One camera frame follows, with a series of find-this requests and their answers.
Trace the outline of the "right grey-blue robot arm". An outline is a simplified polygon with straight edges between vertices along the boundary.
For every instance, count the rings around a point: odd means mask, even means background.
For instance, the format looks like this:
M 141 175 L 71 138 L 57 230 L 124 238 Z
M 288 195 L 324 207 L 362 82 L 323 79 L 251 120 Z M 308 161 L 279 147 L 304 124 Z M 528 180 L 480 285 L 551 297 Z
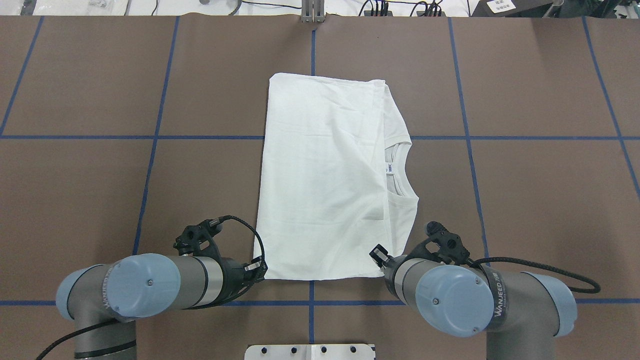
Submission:
M 441 223 L 426 239 L 393 256 L 381 244 L 370 257 L 387 290 L 432 328 L 452 337 L 486 333 L 488 360 L 553 360 L 555 341 L 574 330 L 578 303 L 560 279 L 492 268 L 472 260 L 461 237 Z

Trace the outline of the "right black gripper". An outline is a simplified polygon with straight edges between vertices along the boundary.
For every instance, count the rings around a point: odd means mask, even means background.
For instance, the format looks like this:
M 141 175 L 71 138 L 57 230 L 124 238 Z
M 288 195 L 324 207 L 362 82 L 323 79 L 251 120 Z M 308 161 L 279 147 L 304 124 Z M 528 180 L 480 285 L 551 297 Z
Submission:
M 425 225 L 426 239 L 416 245 L 407 254 L 393 256 L 381 244 L 373 248 L 369 256 L 384 274 L 386 280 L 393 280 L 402 265 L 410 261 L 430 261 L 445 265 L 471 265 L 470 251 L 464 246 L 461 237 L 448 230 L 437 221 Z

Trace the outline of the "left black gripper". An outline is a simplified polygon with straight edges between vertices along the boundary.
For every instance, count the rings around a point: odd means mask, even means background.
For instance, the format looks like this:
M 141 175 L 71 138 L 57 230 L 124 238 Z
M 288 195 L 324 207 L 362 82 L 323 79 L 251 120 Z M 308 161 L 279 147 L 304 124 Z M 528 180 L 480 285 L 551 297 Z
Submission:
M 256 228 L 237 218 L 236 222 L 248 228 L 257 240 L 259 255 L 250 262 L 240 263 L 224 257 L 215 244 L 214 236 L 221 233 L 225 218 L 204 219 L 188 225 L 174 240 L 173 248 L 179 256 L 192 257 L 201 264 L 205 273 L 205 288 L 197 306 L 222 306 L 246 294 L 255 284 L 265 280 L 268 265 L 265 246 Z

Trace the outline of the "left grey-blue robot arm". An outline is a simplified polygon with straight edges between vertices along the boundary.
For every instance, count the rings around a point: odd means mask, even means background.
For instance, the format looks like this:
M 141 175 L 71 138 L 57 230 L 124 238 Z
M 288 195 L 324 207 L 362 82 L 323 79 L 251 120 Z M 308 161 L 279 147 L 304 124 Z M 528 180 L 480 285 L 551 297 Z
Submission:
M 222 256 L 214 242 L 229 220 L 248 228 L 257 241 L 259 253 L 249 262 Z M 137 320 L 173 310 L 227 305 L 263 281 L 268 271 L 262 238 L 237 216 L 188 225 L 173 247 L 177 256 L 131 255 L 67 275 L 58 286 L 55 306 L 76 329 L 55 340 L 38 358 L 74 340 L 76 360 L 135 360 Z

